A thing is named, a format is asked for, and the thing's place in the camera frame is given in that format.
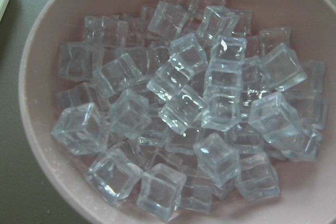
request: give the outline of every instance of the plastic bowl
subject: plastic bowl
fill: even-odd
[[[160,223],[134,207],[109,206],[86,184],[71,158],[50,136],[59,111],[55,93],[65,82],[57,77],[58,47],[63,41],[82,39],[83,18],[126,12],[158,0],[50,0],[38,16],[23,52],[19,76],[19,101],[30,146],[53,186],[92,223]],[[327,63],[324,95],[330,101],[325,142],[316,163],[279,162],[281,196],[245,202],[231,195],[214,205],[210,215],[183,212],[171,223],[226,224],[332,224],[336,221],[336,8],[327,0],[228,0],[227,6],[254,10],[253,32],[290,26],[291,45],[300,60]]]

